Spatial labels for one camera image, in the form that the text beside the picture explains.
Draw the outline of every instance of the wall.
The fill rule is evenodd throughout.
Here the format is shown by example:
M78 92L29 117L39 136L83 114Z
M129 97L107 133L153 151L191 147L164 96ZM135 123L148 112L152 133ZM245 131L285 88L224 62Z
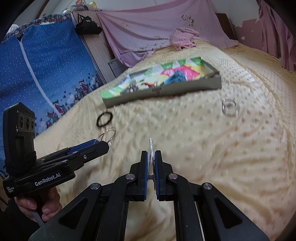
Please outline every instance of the wall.
M50 0L41 13L41 17L50 15L54 12L61 0Z
M21 15L18 16L14 24L20 26L34 20L44 2L45 0L35 0L34 2L32 2L32 4L29 7L27 7Z
M261 50L262 28L256 0L210 0L216 13L230 18L239 42Z
M65 8L75 4L76 0L58 0L60 3L52 11L53 14L61 13ZM143 7L151 7L163 3L170 2L170 0L85 0L86 3L95 1L99 9L102 10L125 10L136 9Z

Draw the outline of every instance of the black strap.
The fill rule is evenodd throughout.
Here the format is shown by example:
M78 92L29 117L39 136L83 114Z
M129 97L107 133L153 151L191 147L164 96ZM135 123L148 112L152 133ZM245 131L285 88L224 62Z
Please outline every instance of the black strap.
M82 22L85 19L84 16L78 14L78 23Z
M105 115L105 114L109 114L109 115L110 115L110 119L109 119L105 124L100 125L100 124L99 124L99 120L100 120L101 117L102 117L103 115ZM98 119L96 120L96 125L97 125L97 127L101 128L101 127L103 127L103 126L108 125L108 124L112 121L112 119L113 119L113 114L112 114L111 112L109 112L109 111L103 112L102 114L99 115Z

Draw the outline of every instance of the blue wardrobe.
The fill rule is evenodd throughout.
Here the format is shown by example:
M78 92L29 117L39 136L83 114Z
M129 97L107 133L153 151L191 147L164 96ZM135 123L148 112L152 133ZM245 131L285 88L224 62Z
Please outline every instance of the blue wardrobe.
M105 83L74 29L70 14L50 15L7 34L0 44L0 169L5 108L18 102L29 107L39 135Z

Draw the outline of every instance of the bed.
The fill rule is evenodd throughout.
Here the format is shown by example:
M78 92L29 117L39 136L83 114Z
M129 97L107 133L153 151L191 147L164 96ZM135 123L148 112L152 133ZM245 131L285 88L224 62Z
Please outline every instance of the bed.
M221 51L197 41L191 49L157 51L114 81L85 96L50 129L34 140L38 157L117 130L109 153L87 163L76 178L58 186L65 206L93 182L114 182L139 161L141 151L161 150L165 162L188 181L210 182L250 218L271 241L296 210L296 73L269 55L244 45ZM222 89L182 96L138 100L108 110L113 120L96 127L106 110L100 91L123 75L155 63L197 57L222 76ZM234 99L238 115L222 113L221 101ZM175 240L173 203L158 202L152 182L147 200L131 202L126 240Z

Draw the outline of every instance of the human hand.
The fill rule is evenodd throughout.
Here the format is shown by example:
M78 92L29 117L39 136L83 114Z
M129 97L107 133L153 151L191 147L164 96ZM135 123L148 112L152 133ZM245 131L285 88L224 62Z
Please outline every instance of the human hand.
M57 188L53 187L47 191L42 191L40 193L40 197L44 203L41 218L44 222L47 222L62 209L62 205L59 202L60 195L57 192ZM31 210L35 210L37 208L37 203L33 198L21 195L15 197L15 202L23 214L32 221L36 222L35 218L31 214Z

